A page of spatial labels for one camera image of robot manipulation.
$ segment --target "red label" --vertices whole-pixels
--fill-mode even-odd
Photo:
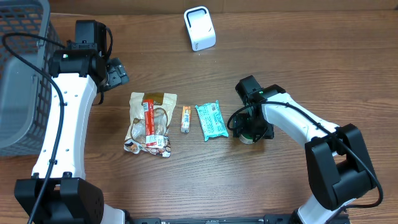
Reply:
[[[156,145],[154,123],[154,100],[148,99],[142,102],[145,114],[146,145]]]

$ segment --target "teal snack bar wrapper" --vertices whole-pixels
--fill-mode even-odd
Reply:
[[[218,106],[218,100],[215,103],[205,103],[201,106],[196,105],[195,108],[198,111],[205,141],[218,136],[228,137],[221,110]]]

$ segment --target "barcode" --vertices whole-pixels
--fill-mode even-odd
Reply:
[[[148,112],[149,108],[148,108],[148,103],[143,103],[144,105],[144,112]]]

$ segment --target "clear plastic snack bag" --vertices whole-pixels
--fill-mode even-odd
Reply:
[[[169,125],[176,102],[176,94],[131,93],[131,123],[124,150],[134,154],[142,150],[153,155],[170,157]]]
[[[218,106],[218,100],[216,100],[216,103],[205,103],[201,106],[196,105],[195,108],[198,111],[205,141],[218,136],[228,137],[228,132],[221,116],[221,110]]]

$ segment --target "packaging label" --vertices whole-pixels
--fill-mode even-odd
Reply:
[[[154,101],[152,99],[142,102],[145,114],[146,144],[147,146],[156,145],[155,126],[154,126]]]
[[[183,128],[189,128],[189,113],[184,114]]]
[[[166,146],[167,139],[165,139],[164,136],[155,135],[154,139],[155,139],[155,144],[151,144],[149,147],[151,147],[151,148],[162,148],[162,147]]]

